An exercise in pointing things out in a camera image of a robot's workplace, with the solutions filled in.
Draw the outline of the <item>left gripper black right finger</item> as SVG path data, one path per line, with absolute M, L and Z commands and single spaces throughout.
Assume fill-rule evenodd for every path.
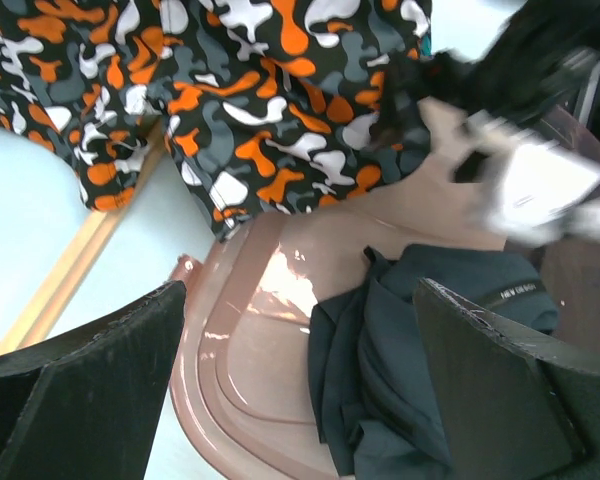
M 414 305 L 458 479 L 600 479 L 600 354 L 430 280 Z

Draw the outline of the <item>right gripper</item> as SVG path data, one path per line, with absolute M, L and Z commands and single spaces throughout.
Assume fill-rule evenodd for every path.
M 600 61 L 600 1 L 528 1 L 484 58 L 445 51 L 421 64 L 434 98 L 472 115 L 530 125 L 580 87 Z

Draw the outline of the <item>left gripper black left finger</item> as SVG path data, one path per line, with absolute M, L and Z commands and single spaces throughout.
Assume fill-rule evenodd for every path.
M 0 479 L 143 478 L 184 324 L 186 287 L 0 355 Z

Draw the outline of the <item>orange black camouflage shorts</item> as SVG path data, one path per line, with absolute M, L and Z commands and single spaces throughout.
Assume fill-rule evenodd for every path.
M 384 67 L 430 50 L 428 1 L 0 1 L 0 127 L 75 172 L 84 205 L 127 205 L 164 123 L 212 232 L 308 213 L 405 179 L 430 151 L 373 149 Z

